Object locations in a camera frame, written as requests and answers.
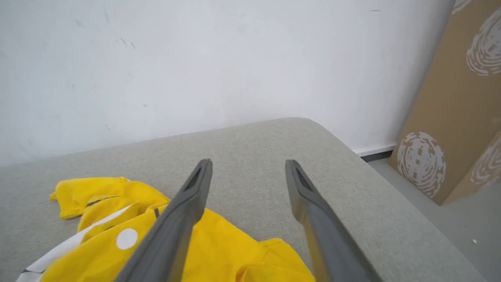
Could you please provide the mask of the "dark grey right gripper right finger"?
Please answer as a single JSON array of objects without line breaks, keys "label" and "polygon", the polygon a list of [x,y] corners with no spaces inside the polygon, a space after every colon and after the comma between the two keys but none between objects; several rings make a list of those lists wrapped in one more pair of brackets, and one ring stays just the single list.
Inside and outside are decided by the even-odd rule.
[{"label": "dark grey right gripper right finger", "polygon": [[304,229],[316,282],[382,282],[301,165],[287,159],[285,173],[290,206]]}]

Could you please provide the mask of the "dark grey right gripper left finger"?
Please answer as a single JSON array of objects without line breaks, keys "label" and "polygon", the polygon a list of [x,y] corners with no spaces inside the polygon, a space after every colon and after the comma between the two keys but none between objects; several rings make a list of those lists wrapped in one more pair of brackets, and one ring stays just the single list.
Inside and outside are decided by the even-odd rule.
[{"label": "dark grey right gripper left finger", "polygon": [[213,175],[201,159],[114,282],[181,282],[193,227],[205,211]]}]

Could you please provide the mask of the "yellow garment with white print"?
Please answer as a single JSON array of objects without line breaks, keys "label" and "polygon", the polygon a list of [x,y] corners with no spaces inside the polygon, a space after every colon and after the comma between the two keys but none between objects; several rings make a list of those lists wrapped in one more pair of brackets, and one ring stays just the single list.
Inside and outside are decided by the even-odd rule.
[{"label": "yellow garment with white print", "polygon": [[[148,184],[126,178],[60,181],[50,200],[62,219],[80,216],[77,233],[47,252],[16,282],[114,282],[169,203]],[[206,209],[190,237],[182,282],[315,282],[281,239],[256,241]]]}]

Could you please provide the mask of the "dark baseboard strip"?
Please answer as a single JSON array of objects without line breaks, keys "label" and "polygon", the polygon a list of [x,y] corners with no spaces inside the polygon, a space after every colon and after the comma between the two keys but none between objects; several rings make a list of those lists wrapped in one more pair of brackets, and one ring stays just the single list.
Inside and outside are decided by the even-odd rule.
[{"label": "dark baseboard strip", "polygon": [[392,153],[393,153],[393,150],[378,152],[378,153],[372,154],[372,155],[361,156],[361,159],[363,159],[367,163],[374,162],[374,161],[377,161],[380,159],[387,159],[392,155]]}]

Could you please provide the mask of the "small cardboard box white print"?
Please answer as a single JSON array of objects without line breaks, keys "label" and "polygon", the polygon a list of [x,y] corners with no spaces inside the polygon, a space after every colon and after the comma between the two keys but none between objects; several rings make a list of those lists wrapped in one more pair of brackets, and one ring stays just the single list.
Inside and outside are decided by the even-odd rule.
[{"label": "small cardboard box white print", "polygon": [[499,179],[501,179],[501,130],[498,130],[485,151],[441,205],[474,194],[496,183]]}]

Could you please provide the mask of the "large cardboard box white prints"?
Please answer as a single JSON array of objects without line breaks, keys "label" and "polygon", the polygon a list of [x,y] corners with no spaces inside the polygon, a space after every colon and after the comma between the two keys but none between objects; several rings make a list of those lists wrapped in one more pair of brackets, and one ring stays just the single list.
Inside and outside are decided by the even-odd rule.
[{"label": "large cardboard box white prints", "polygon": [[456,0],[390,166],[437,205],[501,130],[501,0]]}]

